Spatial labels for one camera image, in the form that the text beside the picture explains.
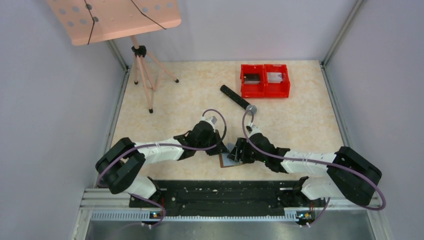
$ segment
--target wooden tripod leg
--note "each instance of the wooden tripod leg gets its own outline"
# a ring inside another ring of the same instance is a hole
[[[153,84],[153,78],[152,78],[152,75],[150,74],[149,66],[146,64],[146,60],[145,60],[144,57],[140,57],[140,59],[141,59],[141,63],[143,64],[143,67],[144,67],[144,69],[146,71],[147,79],[150,82],[151,89],[153,91],[156,91],[156,86]]]
[[[152,54],[150,54],[150,52],[149,51],[147,51],[147,55],[151,58],[151,59],[153,59],[153,61],[157,64],[157,65],[159,65],[164,71],[165,71],[165,73],[166,74],[168,74],[176,83],[179,83],[180,81],[178,80],[178,78],[176,78],[160,61],[158,61],[157,59],[156,59],[156,57],[155,56],[153,56]]]
[[[136,59],[136,55],[134,55],[134,63],[132,64],[132,68],[134,71],[134,84],[137,85],[139,84],[139,76],[138,75],[138,68],[137,68],[137,59]]]
[[[148,111],[149,113],[153,113],[153,104],[152,104],[152,100],[150,98],[150,94],[149,94],[149,90],[148,90],[148,86],[147,86],[147,81],[146,81],[146,77],[143,73],[143,64],[142,64],[142,60],[140,57],[136,57],[135,58],[138,64],[138,68],[140,70],[140,74],[141,74],[141,80],[143,82],[143,88],[144,88],[144,92],[146,94],[146,99],[147,99],[147,105],[148,105]]]

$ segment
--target tripod stand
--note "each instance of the tripod stand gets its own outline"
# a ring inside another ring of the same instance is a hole
[[[176,78],[160,61],[158,61],[158,59],[156,59],[155,56],[153,56],[152,54],[150,54],[150,52],[147,51],[146,47],[143,45],[139,45],[137,42],[137,39],[134,35],[130,36],[133,47],[131,48],[132,51],[134,52],[134,65],[135,67],[135,80],[134,83],[138,84],[138,78],[137,78],[137,70],[140,71],[141,74],[141,80],[143,83],[143,88],[144,88],[144,93],[146,95],[146,99],[147,99],[147,105],[148,105],[148,111],[149,113],[153,113],[153,103],[152,103],[152,99],[150,97],[150,91],[149,89],[151,89],[153,92],[156,91],[156,89],[159,86],[159,81],[160,81],[160,76],[162,75],[162,72],[165,71],[166,74],[168,74],[176,83],[179,83],[180,81],[178,80],[178,78]],[[148,55],[157,65],[159,65],[159,67],[162,68],[162,71],[159,74],[159,78],[156,81],[156,84],[154,84],[153,79],[152,79],[152,75],[150,74],[150,69],[149,66],[146,64],[146,60],[145,60],[145,56]],[[144,75],[144,70],[146,72],[147,75],[147,79],[150,82],[150,86],[147,86],[147,81],[146,81],[146,76]]]

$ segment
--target black bracket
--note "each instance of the black bracket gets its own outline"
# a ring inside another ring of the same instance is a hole
[[[273,144],[270,143],[268,138],[262,135],[262,133],[254,134],[250,137],[250,140],[257,146],[259,149],[274,154],[277,156],[282,156],[290,151],[290,148],[280,148],[274,147]],[[287,173],[287,171],[281,166],[281,162],[283,160],[263,155],[262,153],[256,151],[246,140],[246,138],[239,137],[237,138],[237,142],[235,143],[234,148],[228,155],[228,158],[237,161],[243,162],[245,164],[252,164],[255,161],[260,161],[265,163],[265,166],[269,168],[271,171],[276,173]]]
[[[144,46],[144,45],[138,46],[137,49],[134,46],[132,46],[131,50],[134,52],[136,57],[143,56],[143,58],[144,58],[147,54],[147,49],[146,49],[146,46]]]
[[[102,173],[117,157],[134,148],[135,143],[128,137],[120,139],[105,155],[95,164],[95,169]],[[125,191],[137,177],[140,169],[145,163],[145,155],[139,151],[132,151],[123,157],[128,159],[125,163],[120,160],[110,168],[101,178],[112,194]]]
[[[350,147],[342,146],[335,154],[334,164],[355,170],[378,185],[382,172],[359,153]],[[327,174],[349,201],[361,206],[370,204],[375,189],[365,180],[333,166],[328,167]]]
[[[283,207],[309,207],[310,200],[302,193],[302,185],[309,177],[304,176],[299,179],[296,183],[293,184],[292,190],[283,191],[280,195],[281,204]]]
[[[211,124],[203,120],[196,124],[193,130],[188,131],[186,134],[174,136],[173,138],[178,140],[181,145],[193,148],[207,148],[216,144],[216,147],[206,151],[208,156],[229,152],[221,141],[220,132],[218,130],[214,131]],[[195,150],[184,149],[184,152],[178,160],[192,157],[195,153]]]

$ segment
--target black cylinder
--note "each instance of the black cylinder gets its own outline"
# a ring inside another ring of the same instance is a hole
[[[242,107],[244,110],[247,109],[248,106],[250,105],[250,103],[248,103],[248,101],[244,100],[241,96],[239,96],[237,93],[235,93],[229,87],[227,87],[225,84],[221,86],[220,90],[225,95],[227,95],[231,100],[233,100],[236,104],[238,104],[240,107]]]

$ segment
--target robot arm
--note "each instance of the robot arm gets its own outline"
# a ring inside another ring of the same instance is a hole
[[[299,180],[298,189],[294,191],[299,191],[300,195],[304,195],[309,200],[346,197],[361,206],[367,206],[370,203],[375,190],[369,183],[345,170],[308,161],[318,160],[342,165],[365,175],[377,185],[382,177],[381,171],[350,147],[342,146],[337,152],[330,153],[302,153],[289,148],[274,147],[255,125],[246,128],[249,132],[249,140],[260,150],[286,159],[270,157],[258,152],[245,138],[237,140],[229,158],[243,163],[261,161],[277,173],[304,173],[305,177]]]
[[[128,137],[120,139],[95,165],[101,174],[118,156],[126,151],[141,147],[132,151],[122,160],[113,165],[101,178],[112,194],[127,192],[143,198],[150,198],[155,192],[160,191],[151,178],[138,176],[143,165],[161,161],[179,161],[194,156],[196,150],[217,145],[206,150],[209,156],[227,152],[227,148],[221,141],[219,131],[215,129],[217,119],[213,116],[208,119],[202,117],[193,130],[185,134],[174,136],[170,139],[157,142],[132,142]]]

